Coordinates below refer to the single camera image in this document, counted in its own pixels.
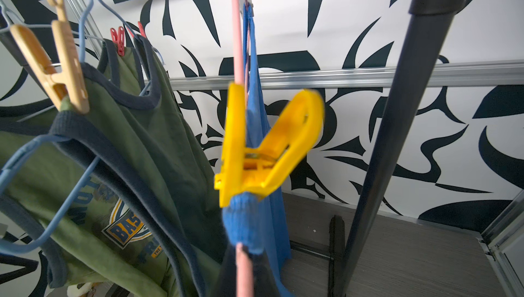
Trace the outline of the yellow clothespin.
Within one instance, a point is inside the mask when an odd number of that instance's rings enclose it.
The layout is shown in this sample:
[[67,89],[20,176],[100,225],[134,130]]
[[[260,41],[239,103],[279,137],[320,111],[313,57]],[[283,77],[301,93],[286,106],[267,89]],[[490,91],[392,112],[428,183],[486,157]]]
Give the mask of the yellow clothespin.
[[[247,147],[245,139],[242,191],[263,199],[277,190],[316,144],[323,128],[324,116],[324,102],[320,94],[314,90],[303,90],[287,103],[258,148]],[[226,207],[224,199],[227,196],[223,156],[225,137],[226,121],[221,171],[215,176],[214,183],[214,188],[219,192],[221,208]]]

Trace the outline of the blue tank top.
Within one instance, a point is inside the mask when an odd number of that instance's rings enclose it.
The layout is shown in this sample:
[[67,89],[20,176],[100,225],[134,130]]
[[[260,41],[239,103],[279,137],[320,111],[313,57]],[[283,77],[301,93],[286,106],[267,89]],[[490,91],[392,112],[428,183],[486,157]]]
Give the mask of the blue tank top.
[[215,176],[222,222],[229,239],[229,272],[221,296],[290,296],[281,270],[291,257],[279,186],[267,183],[274,160],[259,148],[270,131],[259,78],[252,6],[243,15],[242,84],[228,89],[221,171]]

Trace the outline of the pink wire hanger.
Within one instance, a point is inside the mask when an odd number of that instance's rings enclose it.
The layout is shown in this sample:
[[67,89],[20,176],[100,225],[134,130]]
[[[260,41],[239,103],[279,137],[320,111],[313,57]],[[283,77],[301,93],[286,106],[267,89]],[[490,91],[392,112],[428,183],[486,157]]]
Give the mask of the pink wire hanger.
[[224,165],[227,175],[227,196],[224,199],[225,225],[229,240],[236,248],[236,295],[254,296],[253,263],[246,243],[253,233],[248,220],[256,206],[252,195],[242,191],[244,149],[246,139],[246,102],[244,92],[245,70],[242,52],[240,0],[232,0],[233,8],[233,69],[234,83],[229,86],[226,119]]

